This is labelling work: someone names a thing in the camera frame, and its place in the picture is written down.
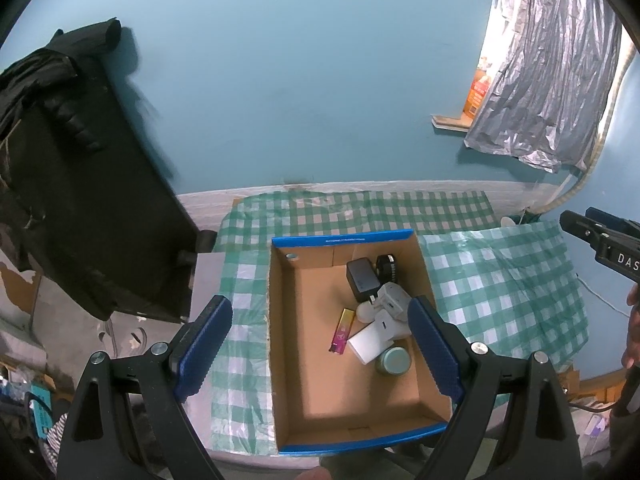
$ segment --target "hand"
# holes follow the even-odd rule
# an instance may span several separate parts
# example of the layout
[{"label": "hand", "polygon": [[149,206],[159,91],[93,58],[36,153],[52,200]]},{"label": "hand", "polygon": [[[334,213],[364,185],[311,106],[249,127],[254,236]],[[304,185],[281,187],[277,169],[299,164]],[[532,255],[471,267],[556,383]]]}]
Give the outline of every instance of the hand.
[{"label": "hand", "polygon": [[298,476],[295,480],[332,480],[331,474],[324,467],[315,467],[309,471],[305,471]]},{"label": "hand", "polygon": [[629,328],[626,333],[626,350],[622,354],[622,365],[629,369],[637,362],[640,362],[640,312],[638,312],[638,284],[636,283],[629,295],[626,297],[626,304],[632,306],[629,316]]}]

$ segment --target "colorful lighter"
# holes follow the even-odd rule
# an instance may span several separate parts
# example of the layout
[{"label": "colorful lighter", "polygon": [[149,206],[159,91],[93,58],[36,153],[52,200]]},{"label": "colorful lighter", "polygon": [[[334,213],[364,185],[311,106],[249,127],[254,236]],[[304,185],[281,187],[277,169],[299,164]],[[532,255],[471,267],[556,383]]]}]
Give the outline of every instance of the colorful lighter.
[{"label": "colorful lighter", "polygon": [[331,348],[329,352],[335,354],[343,354],[344,348],[347,346],[347,339],[349,338],[349,332],[351,331],[351,325],[353,319],[356,317],[356,313],[353,310],[345,308],[340,316],[338,326],[335,328],[334,340],[331,342]]}]

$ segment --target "black fabric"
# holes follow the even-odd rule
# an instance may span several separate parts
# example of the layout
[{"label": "black fabric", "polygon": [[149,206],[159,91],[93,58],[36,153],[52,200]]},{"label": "black fabric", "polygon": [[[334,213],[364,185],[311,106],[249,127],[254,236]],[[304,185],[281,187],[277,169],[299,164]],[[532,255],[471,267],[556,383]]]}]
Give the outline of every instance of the black fabric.
[{"label": "black fabric", "polygon": [[180,321],[198,231],[127,122],[97,56],[113,18],[56,32],[0,75],[0,250],[99,319]]}]

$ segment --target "white cable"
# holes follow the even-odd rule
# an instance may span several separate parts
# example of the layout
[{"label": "white cable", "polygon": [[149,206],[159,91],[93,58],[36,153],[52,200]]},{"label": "white cable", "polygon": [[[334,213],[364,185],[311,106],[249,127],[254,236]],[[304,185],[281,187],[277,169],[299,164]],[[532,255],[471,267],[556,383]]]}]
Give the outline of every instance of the white cable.
[{"label": "white cable", "polygon": [[629,317],[629,314],[627,314],[624,310],[620,310],[618,307],[613,306],[611,303],[609,303],[609,301],[605,300],[600,294],[598,294],[595,290],[593,290],[589,285],[586,284],[586,282],[577,274],[575,275],[576,278],[578,278],[578,281],[580,283],[582,283],[582,286],[584,288],[586,288],[591,294],[593,294],[596,298],[598,298],[600,301],[602,301],[603,303],[606,303],[607,305],[609,305],[613,310],[615,310],[617,313],[622,314],[625,317]]}]

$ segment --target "white baseboard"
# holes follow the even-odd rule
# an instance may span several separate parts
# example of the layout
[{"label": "white baseboard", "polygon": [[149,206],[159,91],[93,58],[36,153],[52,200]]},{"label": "white baseboard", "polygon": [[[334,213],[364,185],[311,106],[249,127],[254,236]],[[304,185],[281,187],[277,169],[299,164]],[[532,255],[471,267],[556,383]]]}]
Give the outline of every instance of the white baseboard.
[{"label": "white baseboard", "polygon": [[178,195],[178,199],[199,229],[218,230],[235,198],[260,193],[304,189],[324,193],[345,191],[484,191],[498,218],[517,214],[524,208],[543,205],[558,186],[526,182],[493,180],[396,180],[393,182],[330,182],[327,184],[295,184],[290,186],[240,187]]}]

